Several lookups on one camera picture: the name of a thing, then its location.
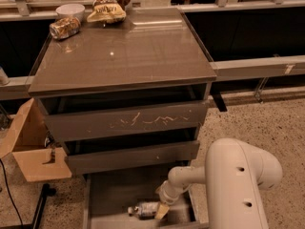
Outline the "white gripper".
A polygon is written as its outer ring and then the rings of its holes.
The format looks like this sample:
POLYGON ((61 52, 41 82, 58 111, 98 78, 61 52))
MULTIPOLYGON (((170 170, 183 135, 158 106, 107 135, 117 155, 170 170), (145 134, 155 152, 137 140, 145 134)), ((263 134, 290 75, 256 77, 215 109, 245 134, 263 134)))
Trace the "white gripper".
POLYGON ((163 219, 170 210, 169 205, 174 205, 184 193, 184 190, 181 187, 173 186, 168 180, 165 180, 155 192, 159 195, 161 202, 158 205, 154 218, 163 219))

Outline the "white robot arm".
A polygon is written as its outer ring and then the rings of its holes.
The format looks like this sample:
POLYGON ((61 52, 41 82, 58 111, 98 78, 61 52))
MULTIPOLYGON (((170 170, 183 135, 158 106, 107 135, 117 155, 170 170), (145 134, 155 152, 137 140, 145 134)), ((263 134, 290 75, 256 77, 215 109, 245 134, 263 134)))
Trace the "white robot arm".
POLYGON ((276 187, 282 166, 271 153, 235 138, 220 138, 200 167, 171 168, 156 190, 162 219, 194 184, 206 186, 209 229, 269 229, 260 192, 276 187))

